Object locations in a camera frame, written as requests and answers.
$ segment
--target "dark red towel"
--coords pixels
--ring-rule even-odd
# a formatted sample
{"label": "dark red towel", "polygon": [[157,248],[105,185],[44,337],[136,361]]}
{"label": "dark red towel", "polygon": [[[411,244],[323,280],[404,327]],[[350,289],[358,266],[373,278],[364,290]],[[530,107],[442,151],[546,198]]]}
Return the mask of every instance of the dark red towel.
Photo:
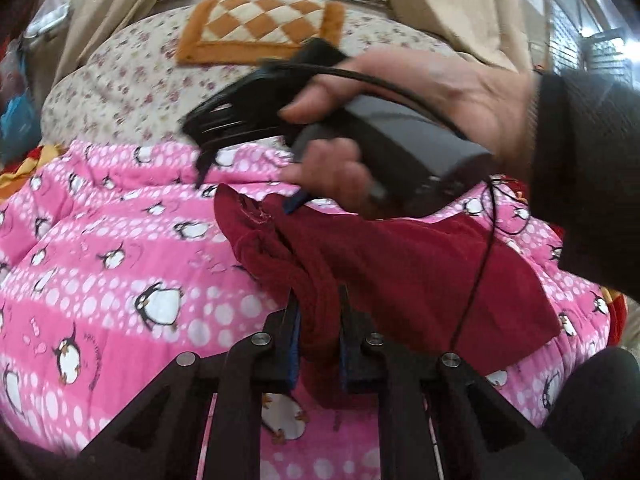
{"label": "dark red towel", "polygon": [[[478,272],[488,232],[466,214],[436,224],[366,221],[262,202],[220,185],[220,229],[242,266],[280,304],[290,288],[302,308],[301,354],[319,366],[337,359],[338,283],[379,331],[416,351],[448,345]],[[531,354],[559,333],[556,314],[531,267],[496,240],[458,352],[489,374]]]}

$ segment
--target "bed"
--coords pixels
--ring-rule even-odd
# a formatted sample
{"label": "bed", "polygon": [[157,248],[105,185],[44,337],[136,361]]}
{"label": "bed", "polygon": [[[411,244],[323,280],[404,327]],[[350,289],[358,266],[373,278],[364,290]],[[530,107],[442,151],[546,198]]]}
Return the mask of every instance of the bed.
{"label": "bed", "polygon": [[[18,436],[47,449],[78,452],[180,352],[226,351],[278,308],[250,276],[229,270],[236,261],[210,200],[220,182],[256,200],[293,192],[277,182],[289,154],[263,144],[226,149],[224,167],[193,189],[196,153],[174,142],[181,140],[177,121],[249,68],[175,66],[189,13],[171,10],[123,30],[56,86],[43,110],[43,134],[70,150],[0,215],[7,264],[1,413]],[[345,27],[341,48],[348,54],[374,43],[453,54],[425,34],[357,10],[348,11]],[[45,188],[49,196],[40,199]],[[558,236],[502,189],[501,225],[522,229],[498,236],[539,277],[561,333],[488,378],[540,426],[572,370],[606,346],[609,314],[597,285],[558,269]],[[482,193],[478,187],[424,221],[469,214],[487,226]],[[314,207],[341,213],[331,201]],[[141,264],[149,261],[155,264]],[[180,316],[160,324],[141,316],[140,298],[153,294],[180,298]],[[303,413],[283,416],[303,415],[299,438],[283,444],[263,432],[261,478],[380,476],[374,406],[324,410],[302,386],[294,397]]]}

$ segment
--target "black cable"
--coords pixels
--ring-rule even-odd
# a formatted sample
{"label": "black cable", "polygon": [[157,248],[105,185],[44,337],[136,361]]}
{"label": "black cable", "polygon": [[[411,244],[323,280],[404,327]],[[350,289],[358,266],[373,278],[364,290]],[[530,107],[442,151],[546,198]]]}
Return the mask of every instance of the black cable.
{"label": "black cable", "polygon": [[491,231],[489,232],[489,238],[486,243],[486,249],[484,250],[484,255],[482,256],[482,260],[480,261],[480,267],[478,267],[478,272],[476,273],[476,279],[474,280],[474,284],[471,287],[471,292],[469,293],[469,299],[466,302],[466,307],[462,311],[462,315],[458,320],[456,325],[456,329],[451,336],[451,341],[449,343],[450,351],[455,352],[456,346],[458,345],[458,340],[460,339],[460,334],[462,334],[462,329],[465,325],[466,318],[469,315],[469,311],[471,311],[471,307],[474,304],[474,300],[476,298],[476,292],[478,292],[478,286],[482,281],[482,277],[484,276],[484,270],[486,268],[487,261],[489,260],[489,254],[491,253],[491,247],[494,246],[495,240],[495,227],[496,227],[496,217],[497,217],[497,207],[495,205],[495,191],[494,191],[494,183],[489,178],[486,181],[487,189],[491,192],[491,205],[494,210],[493,221],[491,222]]}
{"label": "black cable", "polygon": [[416,110],[412,108],[415,112],[424,114],[426,111],[429,115],[432,115],[439,123],[443,126],[446,126],[449,130],[455,134],[456,137],[468,140],[468,137],[460,130],[460,128],[446,115],[443,115],[440,111],[436,110],[433,105],[430,105],[425,99],[420,97],[417,93],[409,90],[407,88],[402,88],[401,86],[395,85],[389,81],[384,79],[380,79],[378,77],[363,74],[361,72],[354,72],[352,70],[344,70],[341,68],[334,68],[329,66],[321,66],[314,65],[309,63],[290,63],[287,61],[279,61],[279,60],[268,60],[266,62],[267,66],[276,69],[283,70],[297,70],[299,72],[311,72],[315,75],[318,74],[326,74],[326,75],[335,75],[338,77],[343,77],[346,79],[354,79],[356,81],[362,81],[363,83],[368,83],[373,86],[379,86],[380,88],[384,88],[385,90],[389,90],[394,94],[398,94],[399,96],[404,97],[408,101],[411,101],[415,105],[418,105],[418,109]]}
{"label": "black cable", "polygon": [[[453,121],[451,121],[447,116],[443,115],[438,110],[436,110],[427,101],[425,101],[425,99],[423,99],[422,97],[420,97],[418,94],[416,94],[411,90],[397,86],[384,79],[380,79],[375,76],[363,74],[360,72],[353,72],[351,70],[343,70],[341,68],[326,67],[326,66],[308,64],[308,63],[292,63],[287,61],[268,60],[266,62],[266,65],[274,69],[297,70],[299,72],[306,72],[306,73],[311,72],[314,75],[327,74],[327,75],[343,77],[346,79],[354,79],[356,81],[362,81],[363,83],[367,83],[373,86],[379,86],[380,88],[389,90],[390,92],[393,92],[399,96],[402,96],[408,101],[414,103],[418,107],[418,109],[415,109],[412,107],[414,111],[421,114],[424,114],[425,112],[427,112],[429,115],[432,115],[443,126],[451,130],[452,133],[455,134],[455,136],[463,140],[468,140],[468,137],[462,132],[462,130],[458,128],[458,126],[456,126],[456,124]],[[485,182],[487,184],[487,188],[491,191],[491,203],[492,203],[492,209],[494,212],[493,217],[490,217],[492,218],[491,231],[489,232],[489,238],[487,240],[486,249],[484,250],[484,255],[482,256],[482,260],[480,262],[480,267],[478,267],[478,272],[476,273],[474,284],[472,285],[471,291],[469,292],[469,297],[468,297],[468,300],[466,301],[466,306],[462,311],[462,315],[458,320],[456,329],[454,330],[453,335],[451,336],[451,340],[449,343],[449,348],[451,351],[456,350],[458,339],[460,338],[460,334],[462,333],[462,329],[465,325],[465,321],[466,321],[466,318],[468,317],[469,311],[471,310],[471,307],[474,304],[476,293],[478,292],[478,286],[480,285],[482,281],[482,277],[484,276],[484,270],[486,268],[486,264],[489,259],[489,254],[491,253],[491,247],[494,244],[495,230],[496,230],[496,224],[497,224],[497,221],[496,221],[497,207],[496,207],[496,200],[495,200],[494,181],[491,178],[488,178]]]}

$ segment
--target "metal bolt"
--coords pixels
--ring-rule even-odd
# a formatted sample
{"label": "metal bolt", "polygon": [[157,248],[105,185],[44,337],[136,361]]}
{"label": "metal bolt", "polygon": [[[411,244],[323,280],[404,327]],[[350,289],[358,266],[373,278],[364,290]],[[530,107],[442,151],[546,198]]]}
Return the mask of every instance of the metal bolt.
{"label": "metal bolt", "polygon": [[180,366],[191,366],[196,362],[196,354],[193,352],[182,352],[177,358],[175,358],[175,362]]}
{"label": "metal bolt", "polygon": [[271,342],[271,336],[266,332],[258,332],[251,336],[251,342],[256,346],[265,346]]}
{"label": "metal bolt", "polygon": [[382,346],[385,343],[385,338],[378,332],[371,332],[365,339],[371,346]]}
{"label": "metal bolt", "polygon": [[442,363],[449,368],[458,368],[460,366],[460,356],[453,352],[447,352],[442,357]]}

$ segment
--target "cartoon penguin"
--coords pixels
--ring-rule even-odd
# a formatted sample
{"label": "cartoon penguin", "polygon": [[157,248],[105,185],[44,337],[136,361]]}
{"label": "cartoon penguin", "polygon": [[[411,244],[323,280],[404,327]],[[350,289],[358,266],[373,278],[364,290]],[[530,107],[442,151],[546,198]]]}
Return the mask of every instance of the cartoon penguin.
{"label": "cartoon penguin", "polygon": [[31,265],[39,266],[47,257],[47,248],[43,247],[31,257]]}
{"label": "cartoon penguin", "polygon": [[507,378],[507,372],[505,370],[498,370],[497,372],[487,375],[486,380],[495,388],[501,388],[507,383]]}
{"label": "cartoon penguin", "polygon": [[57,348],[53,348],[60,384],[68,386],[78,380],[80,375],[80,348],[76,344],[76,324],[71,336],[65,337]]}
{"label": "cartoon penguin", "polygon": [[51,269],[45,272],[38,279],[35,285],[33,285],[33,294],[42,294],[42,291],[44,290],[45,286],[47,286],[47,283],[49,283],[49,280],[53,277],[55,273],[56,273],[56,269]]}
{"label": "cartoon penguin", "polygon": [[122,248],[123,243],[124,242],[122,242],[117,249],[97,255],[98,259],[102,260],[102,266],[105,270],[116,269],[124,261],[126,254]]}
{"label": "cartoon penguin", "polygon": [[556,372],[545,381],[545,389],[542,391],[542,405],[546,410],[550,410],[556,402],[556,397],[560,392],[560,372]]}
{"label": "cartoon penguin", "polygon": [[207,186],[202,190],[200,196],[202,198],[213,198],[216,194],[216,190],[218,189],[218,184],[212,184],[212,186]]}
{"label": "cartoon penguin", "polygon": [[29,187],[32,191],[37,191],[42,187],[42,177],[39,175],[33,175],[29,179]]}
{"label": "cartoon penguin", "polygon": [[40,217],[36,218],[36,221],[34,223],[34,232],[38,240],[40,240],[45,234],[47,234],[49,232],[49,229],[51,229],[51,222],[49,221],[49,219]]}
{"label": "cartoon penguin", "polygon": [[160,216],[166,211],[166,206],[162,203],[162,201],[160,201],[156,202],[152,206],[147,207],[146,209],[143,209],[142,211],[145,211],[153,216]]}
{"label": "cartoon penguin", "polygon": [[180,288],[162,288],[162,282],[157,282],[135,299],[134,306],[149,330],[151,323],[175,330],[181,298]]}
{"label": "cartoon penguin", "polygon": [[129,191],[120,197],[120,200],[124,202],[125,200],[133,200],[134,198],[138,198],[140,196],[140,190],[134,189],[133,191]]}
{"label": "cartoon penguin", "polygon": [[593,291],[591,291],[591,293],[593,294],[593,311],[601,314],[608,314],[609,307],[607,306],[607,302],[604,301],[604,298],[601,298]]}
{"label": "cartoon penguin", "polygon": [[180,237],[180,240],[199,240],[204,238],[204,235],[209,229],[208,224],[199,222],[182,222],[174,225],[174,231]]}
{"label": "cartoon penguin", "polygon": [[507,247],[510,247],[511,249],[516,251],[518,254],[522,254],[522,250],[518,247],[518,244],[513,240],[507,241]]}
{"label": "cartoon penguin", "polygon": [[524,209],[523,207],[514,207],[513,208],[513,217],[516,218],[521,218],[522,220],[528,220],[529,219],[529,210],[528,209]]}
{"label": "cartoon penguin", "polygon": [[11,404],[14,412],[19,415],[24,415],[22,412],[22,401],[20,400],[20,377],[18,377],[16,372],[9,370],[8,364],[4,368],[2,382],[4,383],[6,398],[9,400],[9,404]]}
{"label": "cartoon penguin", "polygon": [[549,261],[558,261],[560,259],[560,254],[562,254],[562,246],[553,247],[553,245],[547,245],[551,247],[551,258],[549,258]]}
{"label": "cartoon penguin", "polygon": [[151,162],[151,146],[139,146],[133,150],[133,159],[140,165]]}
{"label": "cartoon penguin", "polygon": [[4,283],[4,280],[9,276],[9,272],[11,272],[11,267],[7,262],[0,263],[0,285]]}
{"label": "cartoon penguin", "polygon": [[472,198],[465,202],[465,211],[468,215],[478,216],[483,210],[484,207],[482,207],[482,203],[477,198]]}
{"label": "cartoon penguin", "polygon": [[106,189],[114,189],[116,187],[116,183],[111,179],[111,177],[109,175],[107,175],[103,180],[102,180],[102,185],[106,188]]}
{"label": "cartoon penguin", "polygon": [[69,174],[69,192],[71,194],[76,194],[80,191],[80,188],[84,184],[84,180],[82,177],[77,176],[75,173]]}
{"label": "cartoon penguin", "polygon": [[560,325],[564,328],[564,331],[569,337],[573,337],[578,333],[575,331],[574,324],[571,322],[566,313],[561,312],[558,314],[558,319],[560,320]]}

